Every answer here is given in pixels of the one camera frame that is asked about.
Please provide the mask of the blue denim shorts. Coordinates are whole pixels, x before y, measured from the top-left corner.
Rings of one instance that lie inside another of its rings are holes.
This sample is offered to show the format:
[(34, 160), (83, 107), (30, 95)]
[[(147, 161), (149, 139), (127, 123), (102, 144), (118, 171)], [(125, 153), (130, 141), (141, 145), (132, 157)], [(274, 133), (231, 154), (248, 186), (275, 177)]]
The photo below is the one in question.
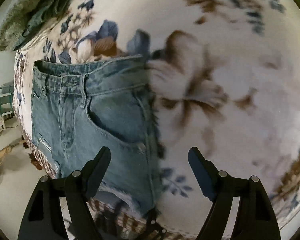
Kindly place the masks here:
[(111, 152), (101, 191), (138, 215), (161, 195), (158, 130), (149, 73), (141, 55), (83, 64), (33, 65), (32, 141), (64, 178)]

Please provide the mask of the teal metal rack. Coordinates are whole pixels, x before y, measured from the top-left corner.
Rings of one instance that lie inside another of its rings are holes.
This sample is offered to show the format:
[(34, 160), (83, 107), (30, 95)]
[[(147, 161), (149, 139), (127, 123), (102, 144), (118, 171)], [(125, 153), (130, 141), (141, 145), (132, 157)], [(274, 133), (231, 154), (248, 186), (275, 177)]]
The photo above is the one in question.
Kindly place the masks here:
[(0, 86), (0, 116), (13, 114), (14, 86), (5, 84)]

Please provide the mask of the floral bed blanket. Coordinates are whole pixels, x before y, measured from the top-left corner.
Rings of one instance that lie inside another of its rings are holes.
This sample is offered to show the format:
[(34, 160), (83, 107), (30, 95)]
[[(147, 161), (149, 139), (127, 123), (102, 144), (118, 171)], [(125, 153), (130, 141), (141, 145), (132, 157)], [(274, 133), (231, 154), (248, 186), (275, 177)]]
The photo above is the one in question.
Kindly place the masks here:
[[(32, 141), (36, 61), (83, 64), (141, 55), (158, 130), (166, 239), (195, 239), (211, 202), (187, 161), (197, 147), (232, 176), (258, 176), (282, 239), (300, 233), (300, 9), (294, 0), (71, 0), (15, 59), (14, 109)], [(146, 221), (117, 196), (90, 201), (106, 232), (134, 239)]]

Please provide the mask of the folded olive fuzzy garment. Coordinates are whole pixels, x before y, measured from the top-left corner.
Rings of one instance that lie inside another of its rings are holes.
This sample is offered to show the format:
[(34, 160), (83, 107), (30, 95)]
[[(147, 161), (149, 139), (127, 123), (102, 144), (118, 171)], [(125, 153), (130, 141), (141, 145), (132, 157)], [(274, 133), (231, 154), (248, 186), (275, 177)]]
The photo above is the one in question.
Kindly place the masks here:
[(13, 51), (40, 0), (12, 0), (0, 26), (0, 51)]

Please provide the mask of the folded dark teal garment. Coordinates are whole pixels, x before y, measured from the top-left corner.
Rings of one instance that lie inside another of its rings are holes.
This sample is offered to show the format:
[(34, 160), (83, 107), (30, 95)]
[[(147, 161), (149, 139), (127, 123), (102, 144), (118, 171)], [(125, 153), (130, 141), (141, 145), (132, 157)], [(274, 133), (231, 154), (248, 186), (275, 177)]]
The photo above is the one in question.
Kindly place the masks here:
[(37, 7), (29, 13), (29, 21), (25, 30), (18, 38), (13, 50), (18, 50), (29, 42), (41, 27), (51, 18), (59, 18), (64, 15), (70, 0), (40, 0)]

